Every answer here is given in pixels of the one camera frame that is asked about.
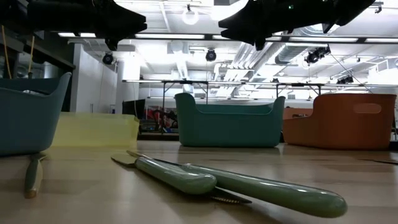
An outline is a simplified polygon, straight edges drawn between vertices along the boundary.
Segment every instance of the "ceiling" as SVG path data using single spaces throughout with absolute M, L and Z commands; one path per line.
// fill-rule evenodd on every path
M 234 14 L 242 8 L 247 0 L 240 0 L 231 6 L 214 6 L 213 0 L 201 1 L 156 1 L 156 0 L 115 0 L 120 6 L 138 12 L 146 16 L 148 29 L 147 33 L 183 33 L 183 34 L 219 34 L 222 29 L 218 28 L 218 19 L 223 19 Z M 384 0 L 382 12 L 375 13 L 375 8 L 371 7 L 365 10 L 356 19 L 344 27 L 339 27 L 330 35 L 335 36 L 388 36 L 398 37 L 398 1 Z M 183 13 L 187 4 L 191 9 L 198 13 L 198 21 L 194 25 L 188 25 L 183 21 Z M 187 19 L 192 19 L 192 12 L 187 13 Z M 164 79 L 165 74 L 177 72 L 177 61 L 174 54 L 167 52 L 167 44 L 170 40 L 122 40 L 119 45 L 133 45 L 135 50 L 131 52 L 115 52 L 119 60 L 126 56 L 138 55 L 141 64 L 141 74 L 144 78 Z M 313 47 L 304 48 L 301 54 L 298 54 L 287 65 L 275 64 L 276 45 L 279 48 L 284 44 L 269 44 L 268 50 L 256 52 L 254 47 L 248 44 L 242 44 L 235 41 L 205 41 L 205 40 L 185 40 L 188 48 L 194 47 L 196 50 L 189 50 L 183 58 L 187 70 L 206 71 L 205 73 L 195 73 L 191 79 L 208 79 L 208 72 L 215 72 L 217 64 L 227 65 L 227 68 L 243 66 L 245 60 L 256 59 L 256 64 L 246 67 L 245 72 L 227 73 L 227 79 L 224 81 L 239 81 L 237 78 L 249 77 L 249 81 L 269 82 L 272 78 L 279 78 L 282 82 L 330 82 L 330 78 L 338 78 L 338 75 L 346 75 L 347 70 L 352 70 L 357 78 L 356 83 L 369 83 L 369 71 L 379 63 L 391 64 L 398 58 L 398 45 L 369 45 L 369 44 L 331 44 L 331 55 L 326 56 L 318 63 L 312 65 L 309 69 L 303 65 L 303 58 Z M 104 55 L 107 49 L 104 41 L 101 39 L 86 39 L 85 50 L 96 55 L 99 59 Z M 207 49 L 215 49 L 217 59 L 214 62 L 207 62 L 205 55 Z

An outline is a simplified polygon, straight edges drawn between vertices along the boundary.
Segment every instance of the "wooden table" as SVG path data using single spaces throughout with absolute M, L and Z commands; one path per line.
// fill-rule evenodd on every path
M 398 166 L 360 159 L 398 159 L 398 153 L 323 151 L 281 144 L 275 149 L 181 147 L 141 141 L 141 152 L 199 165 L 294 182 L 342 195 L 348 213 L 311 217 L 258 200 L 228 205 L 186 198 L 138 170 L 115 164 L 118 148 L 51 148 L 42 162 L 37 198 L 23 196 L 27 156 L 0 158 L 0 223 L 396 223 Z

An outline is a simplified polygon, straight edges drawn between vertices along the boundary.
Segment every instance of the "table surface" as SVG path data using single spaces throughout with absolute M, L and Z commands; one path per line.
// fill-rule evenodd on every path
M 273 149 L 189 148 L 139 141 L 138 150 L 170 162 L 293 182 L 342 195 L 348 213 L 317 218 L 252 200 L 228 205 L 186 198 L 139 170 L 115 164 L 121 148 L 55 147 L 45 151 L 37 198 L 23 196 L 27 156 L 0 158 L 0 223 L 396 223 L 398 166 L 361 159 L 398 159 L 396 152 L 328 151 L 281 144 Z

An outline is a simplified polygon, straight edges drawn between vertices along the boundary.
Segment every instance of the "yellow translucent container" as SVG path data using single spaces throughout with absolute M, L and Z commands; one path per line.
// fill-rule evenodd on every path
M 52 146 L 133 147 L 138 127 L 128 114 L 61 113 Z

